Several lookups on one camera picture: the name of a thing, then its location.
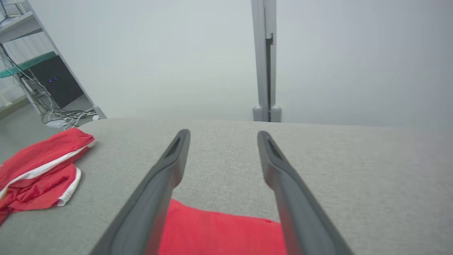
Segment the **white trim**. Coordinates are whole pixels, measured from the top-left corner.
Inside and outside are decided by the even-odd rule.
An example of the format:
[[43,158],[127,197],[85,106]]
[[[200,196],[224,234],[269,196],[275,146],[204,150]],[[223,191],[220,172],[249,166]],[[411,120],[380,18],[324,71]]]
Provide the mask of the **white trim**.
[[79,184],[80,176],[82,176],[82,171],[80,171],[80,169],[76,167],[76,178],[71,183],[71,185],[69,185],[67,190],[63,193],[63,195],[61,195],[61,197],[58,198],[57,206],[63,206],[66,204],[66,202],[69,201],[69,199],[71,199],[72,194],[74,193],[74,191],[76,191],[77,185]]
[[51,170],[52,168],[58,166],[59,164],[61,164],[62,162],[65,162],[67,159],[69,158],[72,158],[73,156],[77,155],[78,153],[80,153],[83,149],[85,149],[86,147],[88,148],[91,148],[93,145],[94,145],[95,141],[89,143],[88,145],[86,146],[83,146],[82,148],[78,149],[78,150],[75,150],[73,152],[70,152],[62,157],[59,157],[47,164],[44,164],[38,168],[35,168],[35,169],[32,169],[31,171],[28,171],[18,177],[16,177],[14,180],[10,181],[1,191],[0,191],[0,199],[3,198],[3,196],[6,194],[6,190],[8,189],[8,187],[17,182],[17,181],[20,181],[20,180],[25,180],[25,179],[33,179],[35,177],[38,177],[46,172],[48,172],[49,170]]

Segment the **green board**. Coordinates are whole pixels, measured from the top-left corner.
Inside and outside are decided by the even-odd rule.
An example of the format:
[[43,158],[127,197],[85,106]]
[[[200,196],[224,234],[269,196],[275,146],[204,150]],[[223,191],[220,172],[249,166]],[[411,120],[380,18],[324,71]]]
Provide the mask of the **green board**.
[[[20,63],[18,66],[20,69],[22,70],[27,70],[29,69],[30,67],[36,65],[36,64],[39,64],[47,59],[51,59],[53,57],[57,56],[57,54],[55,54],[55,52],[51,51],[51,52],[48,52],[46,54],[43,54],[41,56],[38,56],[36,58],[32,58],[30,60],[27,60],[23,63]],[[8,76],[11,76],[11,75],[15,75],[15,74],[18,74],[20,73],[20,70],[19,68],[17,68],[17,66],[13,66],[12,68],[8,68],[6,70],[3,70],[0,72],[0,78],[5,78],[5,77],[8,77]]]

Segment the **red fabric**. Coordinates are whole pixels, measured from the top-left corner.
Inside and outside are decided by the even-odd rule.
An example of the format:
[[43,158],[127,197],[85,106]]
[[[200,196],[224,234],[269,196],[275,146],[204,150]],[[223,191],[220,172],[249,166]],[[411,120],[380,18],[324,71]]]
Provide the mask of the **red fabric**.
[[202,211],[171,200],[159,255],[286,254],[280,223]]
[[[77,128],[71,128],[21,150],[0,166],[0,191],[16,177],[93,141],[92,135]],[[87,149],[88,147],[35,178],[19,180],[11,184],[0,199],[0,225],[12,212],[44,209],[56,205],[58,198],[75,179],[76,167],[73,163]]]

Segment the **white board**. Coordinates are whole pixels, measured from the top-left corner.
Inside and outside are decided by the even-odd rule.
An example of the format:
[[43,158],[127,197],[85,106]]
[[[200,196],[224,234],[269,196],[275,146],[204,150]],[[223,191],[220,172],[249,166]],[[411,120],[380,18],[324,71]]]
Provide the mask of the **white board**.
[[453,2],[278,0],[282,122],[453,127]]
[[249,1],[29,1],[109,118],[253,120]]

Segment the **gray tablecloth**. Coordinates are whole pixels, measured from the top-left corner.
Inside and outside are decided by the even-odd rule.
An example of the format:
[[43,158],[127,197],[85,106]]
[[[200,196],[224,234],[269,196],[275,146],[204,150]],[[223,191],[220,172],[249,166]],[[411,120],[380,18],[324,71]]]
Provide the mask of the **gray tablecloth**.
[[9,216],[1,254],[90,252],[182,128],[191,130],[183,181],[189,206],[278,220],[256,135],[268,131],[358,255],[451,254],[453,136],[385,127],[107,119],[80,127],[97,144],[63,207]]

